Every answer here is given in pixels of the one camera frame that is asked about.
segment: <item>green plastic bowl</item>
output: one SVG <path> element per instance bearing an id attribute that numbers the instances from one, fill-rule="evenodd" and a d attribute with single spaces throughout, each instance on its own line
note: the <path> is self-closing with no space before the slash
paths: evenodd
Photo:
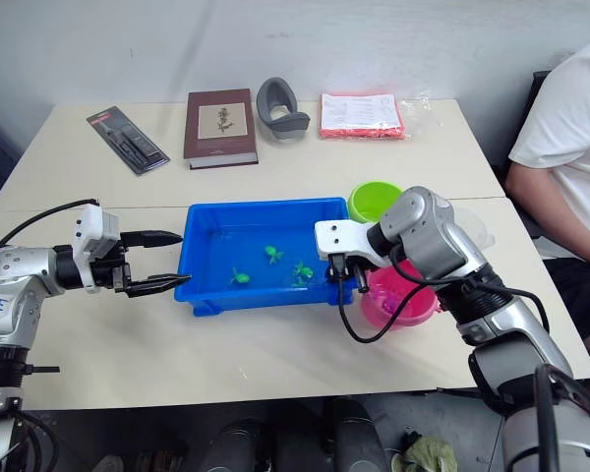
<path id="1" fill-rule="evenodd" d="M 361 223 L 378 222 L 402 190 L 387 182 L 367 182 L 356 187 L 347 202 L 350 218 Z"/>

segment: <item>black shorts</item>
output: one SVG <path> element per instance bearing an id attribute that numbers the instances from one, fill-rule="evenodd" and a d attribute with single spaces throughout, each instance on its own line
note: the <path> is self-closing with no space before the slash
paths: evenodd
<path id="1" fill-rule="evenodd" d="M 590 264 L 575 258 L 544 261 L 582 339 L 590 335 Z"/>

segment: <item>book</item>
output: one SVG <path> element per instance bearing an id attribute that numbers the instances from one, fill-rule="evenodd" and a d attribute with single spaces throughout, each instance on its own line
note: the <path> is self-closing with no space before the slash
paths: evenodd
<path id="1" fill-rule="evenodd" d="M 258 163 L 248 88 L 188 94 L 184 159 L 191 169 Z"/>

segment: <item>green toy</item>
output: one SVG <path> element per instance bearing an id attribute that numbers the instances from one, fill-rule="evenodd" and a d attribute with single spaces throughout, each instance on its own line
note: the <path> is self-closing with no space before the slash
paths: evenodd
<path id="1" fill-rule="evenodd" d="M 233 267 L 232 270 L 234 271 L 234 276 L 229 283 L 249 283 L 251 281 L 252 277 L 244 272 L 237 272 L 236 267 Z"/>
<path id="2" fill-rule="evenodd" d="M 268 261 L 269 264 L 275 264 L 282 259 L 282 256 L 284 256 L 284 253 L 282 251 L 277 251 L 274 246 L 265 246 L 265 252 L 267 256 L 271 257 Z"/>
<path id="3" fill-rule="evenodd" d="M 295 265 L 295 270 L 293 271 L 293 274 L 297 275 L 299 278 L 305 278 L 308 280 L 313 278 L 313 275 L 315 275 L 313 270 L 310 267 L 304 266 L 303 263 L 298 263 L 297 265 Z"/>

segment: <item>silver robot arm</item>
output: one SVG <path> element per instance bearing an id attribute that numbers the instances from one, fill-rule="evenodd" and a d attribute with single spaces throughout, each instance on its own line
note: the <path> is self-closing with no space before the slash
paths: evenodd
<path id="1" fill-rule="evenodd" d="M 94 205 L 85 207 L 73 234 L 72 246 L 0 248 L 0 470 L 21 470 L 26 464 L 29 431 L 21 411 L 23 376 L 58 372 L 58 368 L 27 364 L 43 301 L 75 288 L 88 293 L 113 288 L 137 297 L 168 290 L 190 278 L 161 274 L 135 281 L 125 261 L 130 247 L 175 244 L 182 239 L 176 234 L 120 233 L 116 216 Z"/>
<path id="2" fill-rule="evenodd" d="M 365 269 L 395 263 L 399 270 L 397 263 L 408 259 L 423 281 L 433 284 L 442 306 L 456 319 L 463 340 L 475 346 L 469 367 L 486 403 L 509 416 L 504 452 L 511 469 L 506 470 L 543 470 L 539 463 L 546 464 L 546 456 L 555 456 L 556 450 L 563 465 L 575 460 L 576 470 L 590 470 L 590 411 L 573 401 L 585 395 L 585 390 L 574 392 L 577 384 L 570 378 L 572 371 L 563 354 L 454 223 L 447 200 L 424 187 L 413 187 L 379 223 L 319 221 L 315 234 L 320 257 L 329 261 L 330 280 L 355 276 L 359 291 L 365 292 L 369 289 Z M 553 392 L 556 396 L 551 399 L 556 404 L 551 410 L 553 420 L 547 420 L 548 414 L 539 415 L 534 406 L 542 366 L 553 366 L 562 373 L 562 377 L 546 380 L 554 390 L 555 385 L 561 386 L 561 394 Z M 536 418 L 542 418 L 543 426 L 547 422 L 558 425 L 554 442 L 542 436 Z"/>

